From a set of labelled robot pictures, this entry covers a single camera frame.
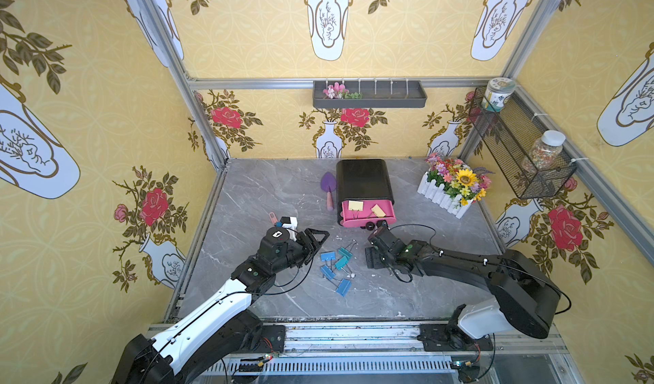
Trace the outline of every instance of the yellow wallpaper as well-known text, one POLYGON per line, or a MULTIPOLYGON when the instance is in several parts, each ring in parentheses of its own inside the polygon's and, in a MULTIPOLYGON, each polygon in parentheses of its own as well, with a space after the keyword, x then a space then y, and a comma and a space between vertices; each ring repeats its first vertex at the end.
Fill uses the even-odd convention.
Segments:
MULTIPOLYGON (((377 0, 338 0, 348 9, 345 39, 329 45, 342 45, 342 54, 332 50, 320 58, 320 45, 312 44, 319 32, 309 34, 305 0, 167 1, 184 63, 197 78, 498 75, 535 7, 527 6, 517 23, 511 22, 517 12, 496 18, 510 35, 495 57, 478 61, 471 45, 484 0, 383 0, 371 14, 377 0), (338 60, 324 60, 338 54, 338 60)), ((525 1, 516 0, 518 8, 525 1)), ((494 39, 486 41, 491 44, 494 39)))
MULTIPOLYGON (((529 206, 521 208, 485 145, 482 153, 483 159, 476 156, 469 163, 473 167, 485 166, 497 173, 490 176, 493 183, 484 201, 498 220, 500 234, 507 230, 506 222, 499 220, 509 205, 512 206, 509 209, 526 210, 528 220, 520 223, 520 227, 527 226, 523 233, 525 239, 513 245, 512 249, 536 262, 545 262, 545 270, 552 281, 572 299, 571 310, 555 316, 554 323, 585 382, 633 382, 632 373, 638 373, 640 369, 632 366, 625 356, 633 357, 635 353, 648 363, 654 354, 651 341, 654 336, 654 324, 651 323, 654 268, 625 233, 613 225, 611 217, 578 178, 573 177, 557 198, 539 200, 542 211, 530 210, 529 206), (557 209, 560 202, 564 209, 557 209), (581 216, 577 210, 583 213, 584 218, 581 221, 568 219, 568 216, 574 218, 566 212, 570 208, 576 215, 581 216), (529 213, 534 211, 537 215, 529 217, 529 213), (566 234, 561 232, 563 220, 572 227, 567 229, 572 235, 570 238, 565 238, 566 234), (545 244, 539 247, 539 241, 545 241, 545 244), (547 251, 547 254, 539 254, 537 249, 547 251), (593 261, 593 265, 587 266, 591 272, 587 283, 583 280, 584 265, 575 265, 580 258, 585 258, 586 264, 593 261)), ((567 301, 561 298, 559 310, 565 306, 567 301)))
POLYGON ((213 95, 201 91, 200 96, 207 119, 219 135, 218 143, 223 149, 229 146, 231 157, 317 157, 314 144, 321 143, 320 137, 329 126, 342 136, 332 137, 334 147, 340 149, 343 144, 338 157, 415 157, 427 155, 434 147, 440 147, 446 155, 454 153, 457 143, 468 134, 470 123, 462 115, 458 117, 461 123, 448 125, 447 122, 453 121, 458 113, 457 105, 467 113, 466 95, 472 90, 425 89, 424 108, 372 110, 372 113, 369 110, 317 111, 312 106, 312 91, 301 89, 213 91, 213 95), (333 123, 324 124, 325 120, 333 123))
MULTIPOLYGON (((43 64, 33 59, 29 65, 24 60, 0 62, 3 109, 18 102, 14 96, 20 97, 20 90, 24 104, 64 146, 80 175, 75 184, 73 170, 66 172, 60 165, 54 178, 67 175, 64 185, 74 187, 57 199, 0 181, 2 381, 50 383, 58 372, 65 377, 87 363, 76 383, 106 383, 124 346, 161 320, 172 293, 149 280, 143 261, 148 256, 137 244, 123 257, 124 265, 130 261, 127 268, 135 265, 128 272, 136 280, 130 278, 127 293, 120 279, 112 283, 112 273, 121 270, 120 252, 112 250, 140 238, 124 237, 129 221, 114 219, 119 204, 136 207, 133 196, 112 181, 132 186, 137 180, 132 167, 141 165, 156 181, 167 172, 177 176, 174 185, 169 176, 166 186, 174 187, 171 204, 188 202, 186 232, 178 225, 172 234, 185 253, 215 172, 202 154, 192 152, 186 133, 178 129, 187 122, 188 111, 122 0, 11 1, 0 0, 0 45, 9 39, 11 51, 24 54, 27 48, 34 59, 45 57, 47 71, 38 76, 43 64), (71 46, 55 51, 63 57, 58 62, 49 51, 64 45, 71 46), (10 65, 16 65, 20 75, 10 65), (48 76, 51 68, 60 87, 48 76), (10 85, 13 96, 6 94, 10 85)), ((10 60, 11 51, 3 52, 10 60)), ((0 118, 0 125, 7 121, 0 118)), ((21 150, 35 151, 33 145, 27 147, 21 150)), ((45 165, 45 158, 38 164, 45 165)), ((31 187, 28 181, 21 186, 31 187)), ((32 191, 44 189, 35 186, 32 191)), ((145 210, 150 219, 163 205, 159 201, 145 210)))
POLYGON ((519 82, 654 225, 654 134, 646 132, 634 138, 649 128, 654 115, 654 106, 650 107, 651 67, 646 68, 650 72, 643 73, 633 95, 625 98, 621 89, 634 71, 642 71, 645 55, 651 52, 654 2, 579 1, 581 7, 572 5, 555 13, 522 69, 519 82), (607 108, 614 96, 616 101, 607 108), (640 108, 641 118, 634 118, 642 123, 627 127, 616 124, 621 102, 626 112, 630 106, 640 108), (598 129, 603 111, 607 120, 599 126, 605 128, 604 137, 598 129))

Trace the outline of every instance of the gray marble table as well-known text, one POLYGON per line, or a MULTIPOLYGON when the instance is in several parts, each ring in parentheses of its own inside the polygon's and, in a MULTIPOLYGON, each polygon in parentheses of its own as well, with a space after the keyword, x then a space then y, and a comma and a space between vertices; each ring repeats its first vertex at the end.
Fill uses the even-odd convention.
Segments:
MULTIPOLYGON (((336 251, 356 240, 349 266, 355 273, 345 297, 323 278, 317 255, 306 280, 290 293, 262 297, 251 307, 260 317, 286 320, 328 319, 446 319, 454 308, 490 298, 484 290, 442 277, 414 277, 401 283, 388 270, 367 269, 364 246, 370 232, 336 224, 335 211, 326 209, 321 190, 323 174, 336 175, 337 160, 230 160, 200 256, 193 269, 179 316, 184 317, 208 299, 230 277, 233 269, 254 254, 271 226, 268 213, 298 217, 298 230, 327 230, 331 236, 321 252, 336 251)), ((496 254, 498 248, 481 210, 474 204, 456 219, 416 192, 426 169, 422 159, 387 159, 395 198, 396 225, 417 223, 438 232, 433 243, 444 249, 496 254)), ((429 241, 433 232, 421 226, 404 226, 394 231, 405 242, 429 241)), ((296 280, 302 279, 304 266, 296 280)), ((296 269, 277 276, 281 285, 293 278, 296 269)), ((269 292, 280 291, 274 287, 269 292)))

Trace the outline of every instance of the black wall shelf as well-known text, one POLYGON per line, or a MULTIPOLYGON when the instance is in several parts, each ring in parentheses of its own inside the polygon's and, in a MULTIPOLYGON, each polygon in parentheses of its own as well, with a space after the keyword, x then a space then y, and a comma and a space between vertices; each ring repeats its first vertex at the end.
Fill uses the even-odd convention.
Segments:
POLYGON ((534 113, 516 94, 504 103, 499 112, 482 108, 485 91, 485 86, 476 89, 475 107, 470 111, 470 120, 513 192, 521 200, 553 197, 574 174, 577 166, 570 164, 571 158, 564 149, 549 168, 537 169, 528 152, 535 139, 548 129, 533 118, 534 113))
POLYGON ((313 107, 318 109, 356 109, 356 108, 423 108, 427 94, 417 80, 378 79, 375 90, 374 80, 346 79, 344 81, 313 81, 313 107), (361 99, 329 99, 323 93, 327 85, 345 83, 350 93, 359 92, 361 99))

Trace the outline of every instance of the metal mesh basket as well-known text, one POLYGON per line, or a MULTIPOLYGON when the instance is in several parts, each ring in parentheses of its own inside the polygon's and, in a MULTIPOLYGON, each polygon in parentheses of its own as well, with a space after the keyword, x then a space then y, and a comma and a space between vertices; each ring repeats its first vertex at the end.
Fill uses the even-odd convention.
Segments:
POLYGON ((577 166, 570 163, 570 156, 563 150, 549 168, 538 169, 528 152, 546 127, 533 118, 534 113, 517 94, 512 95, 499 112, 482 108, 485 90, 479 87, 475 91, 470 120, 513 192, 521 200, 554 196, 577 166))

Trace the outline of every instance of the wallpaper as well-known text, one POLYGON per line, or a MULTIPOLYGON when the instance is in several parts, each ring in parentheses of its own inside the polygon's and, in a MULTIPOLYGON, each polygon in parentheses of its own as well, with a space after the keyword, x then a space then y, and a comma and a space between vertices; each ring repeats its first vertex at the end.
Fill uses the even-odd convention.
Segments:
POLYGON ((0 7, 0 171, 18 179, 0 181, 0 381, 106 383, 161 320, 215 171, 125 1, 0 7))
POLYGON ((196 78, 493 76, 536 0, 161 0, 196 78))
MULTIPOLYGON (((485 146, 482 155, 469 164, 496 173, 484 201, 500 237, 572 299, 571 310, 555 316, 554 323, 585 382, 647 377, 654 353, 652 265, 579 178, 572 177, 554 198, 517 200, 485 146)), ((566 306, 562 297, 559 310, 566 306)))
MULTIPOLYGON (((219 146, 230 157, 310 159, 450 155, 470 132, 473 88, 425 89, 418 109, 315 109, 311 90, 200 91, 219 146)), ((189 122, 188 148, 199 150, 189 122)))
POLYGON ((579 1, 554 14, 518 80, 654 225, 654 2, 579 1))

